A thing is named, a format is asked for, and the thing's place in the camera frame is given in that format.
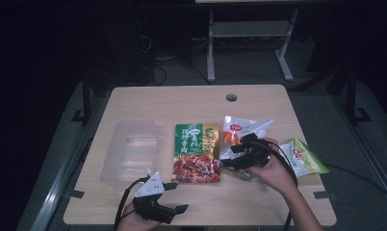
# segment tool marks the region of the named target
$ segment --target plastic food tray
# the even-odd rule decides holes
[[[126,189],[139,178],[156,172],[157,134],[153,120],[121,121],[116,126],[100,179],[113,188]]]

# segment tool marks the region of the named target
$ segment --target gray carpet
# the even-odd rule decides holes
[[[215,85],[226,84],[281,84],[293,88],[308,81],[315,73],[307,73],[309,56],[314,43],[293,42],[286,55],[295,80],[284,80],[278,62],[273,54],[273,46],[267,45],[257,51],[240,52],[230,56],[216,55]],[[206,85],[206,56],[193,56],[192,66],[180,60],[159,65],[166,73],[164,85]],[[154,69],[154,75],[160,82],[164,72]],[[372,122],[361,122],[353,126],[343,112],[345,94],[329,95],[325,91],[328,80],[319,82],[303,92],[290,92],[301,128],[310,147],[327,164],[343,167],[356,174],[374,180],[374,173],[356,138],[356,131],[362,133],[371,150],[387,173],[387,115],[377,105],[371,90],[358,82],[356,106],[364,108]],[[102,116],[110,93],[106,96],[92,97],[92,118],[86,126],[72,122],[76,110],[82,109],[81,85],[73,92],[62,115],[61,123],[49,148],[38,183],[19,224],[18,230],[29,230],[38,215],[44,198],[50,190],[54,178],[66,155],[75,146],[87,146],[92,138],[99,119]],[[48,230],[112,230],[113,226],[69,226],[63,223],[63,214],[68,194],[74,188],[82,163],[76,168],[62,194],[56,214],[50,221]],[[331,194],[331,203],[337,216],[337,223],[326,230],[387,230],[387,200],[384,194],[366,181],[345,171],[330,167],[331,172],[322,176],[327,192]],[[260,230],[282,230],[282,227],[260,227]]]

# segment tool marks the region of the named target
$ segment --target table top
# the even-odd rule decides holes
[[[227,94],[235,94],[237,100],[226,100]],[[75,191],[84,195],[70,198],[64,222],[114,223],[123,191],[101,181],[100,170],[116,126],[122,120],[154,120],[159,128],[157,168],[166,183],[172,174],[175,125],[216,122],[221,134],[225,116],[259,121],[272,118],[267,137],[278,140],[279,144],[294,137],[305,141],[289,96],[279,85],[114,89],[75,186]],[[320,223],[334,224],[336,217],[329,199],[314,196],[314,192],[325,191],[320,175],[302,176],[298,183]],[[130,193],[127,203],[133,195]],[[166,206],[190,205],[184,214],[175,216],[171,225],[283,225],[289,212],[281,195],[259,179],[246,182],[225,173],[219,183],[179,184],[176,190],[165,192],[159,202]]]

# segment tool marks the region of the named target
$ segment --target food package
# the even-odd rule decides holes
[[[217,123],[177,124],[172,182],[217,183],[219,168]]]
[[[284,157],[290,162],[296,177],[310,173],[328,173],[328,168],[311,151],[306,143],[297,138],[280,145]]]
[[[230,146],[240,144],[241,138],[254,133],[258,139],[266,136],[266,132],[272,119],[268,118],[263,121],[254,121],[245,118],[234,116],[225,116],[223,123],[223,143],[219,158],[235,159],[243,155],[243,153],[233,153]]]

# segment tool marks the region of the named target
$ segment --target person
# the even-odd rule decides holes
[[[270,138],[264,138],[264,140],[274,143],[275,145],[272,145],[271,148],[278,152],[278,142],[276,140]],[[268,186],[283,196],[297,230],[323,230],[292,177],[277,158],[271,155],[269,162],[264,167],[250,167],[247,171],[262,179]],[[147,231],[161,224],[155,220],[143,219],[133,211],[133,203],[124,208],[123,214],[126,216],[121,219],[117,231]]]

